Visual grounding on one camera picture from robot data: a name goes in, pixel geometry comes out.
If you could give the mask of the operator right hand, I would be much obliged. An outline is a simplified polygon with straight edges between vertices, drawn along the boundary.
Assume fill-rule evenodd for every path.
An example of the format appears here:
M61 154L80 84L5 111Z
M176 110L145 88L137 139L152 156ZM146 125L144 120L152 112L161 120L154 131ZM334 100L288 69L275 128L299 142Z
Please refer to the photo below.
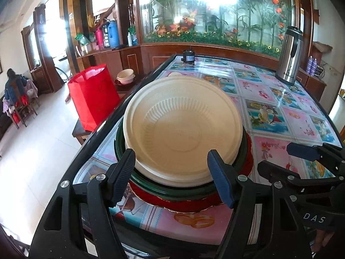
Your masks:
M316 231L316 237L314 240L314 244L311 246L311 250L313 253L317 253L320 251L322 247L325 247L326 244L330 241L332 236L334 235L334 232L327 232L324 230L317 230Z

